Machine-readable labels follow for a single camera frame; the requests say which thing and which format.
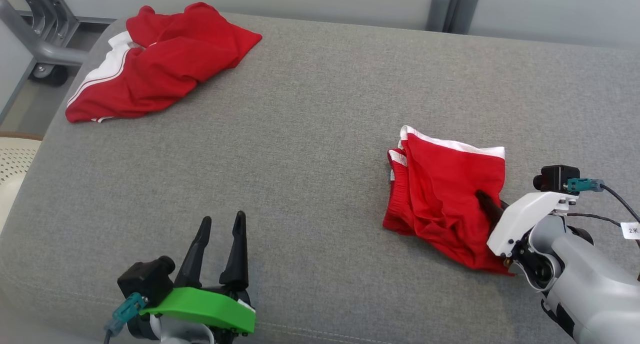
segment chair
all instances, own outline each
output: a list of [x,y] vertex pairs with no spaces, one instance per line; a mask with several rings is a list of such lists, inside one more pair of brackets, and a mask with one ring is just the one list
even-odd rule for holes
[[42,137],[0,132],[0,234]]

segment folded red shorts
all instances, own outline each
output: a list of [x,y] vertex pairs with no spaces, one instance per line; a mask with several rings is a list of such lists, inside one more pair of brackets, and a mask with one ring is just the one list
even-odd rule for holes
[[164,110],[197,84],[235,68],[261,39],[202,2],[174,15],[144,6],[109,40],[111,51],[68,101],[66,118],[102,122]]
[[476,191],[500,205],[505,183],[505,148],[476,148],[434,139],[402,127],[398,148],[388,151],[391,194],[383,226],[417,235],[472,269],[507,274],[487,246],[490,223]]

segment teal connector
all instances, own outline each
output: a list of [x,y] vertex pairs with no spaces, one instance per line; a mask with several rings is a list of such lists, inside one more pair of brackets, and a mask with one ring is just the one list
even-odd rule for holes
[[570,178],[566,184],[566,190],[570,193],[579,193],[581,191],[603,191],[601,184],[604,180],[590,178]]
[[139,293],[133,293],[118,307],[115,309],[110,321],[108,321],[104,328],[110,336],[116,336],[122,330],[124,325],[133,319],[140,310],[146,306],[146,298],[142,297]]

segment label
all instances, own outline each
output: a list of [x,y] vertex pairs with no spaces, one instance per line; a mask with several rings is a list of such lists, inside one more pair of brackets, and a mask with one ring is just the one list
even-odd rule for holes
[[620,223],[625,239],[640,240],[640,223]]

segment robotic arm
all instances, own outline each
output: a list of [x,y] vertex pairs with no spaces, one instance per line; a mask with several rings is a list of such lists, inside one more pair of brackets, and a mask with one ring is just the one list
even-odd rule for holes
[[134,337],[160,340],[163,344],[232,344],[238,335],[253,333],[256,310],[246,290],[247,219],[242,211],[235,218],[234,241],[219,286],[203,287],[199,280],[211,231],[208,216],[202,220],[175,281],[169,274],[176,264],[167,256],[137,262],[125,271],[118,278],[118,286],[127,299],[105,326],[105,344],[124,325]]
[[478,192],[480,206],[496,224],[487,245],[506,266],[522,269],[544,296],[544,312],[578,344],[640,342],[640,282],[560,213],[576,205],[578,192],[569,190],[579,177],[577,168],[546,166],[534,180],[541,192],[505,209]]

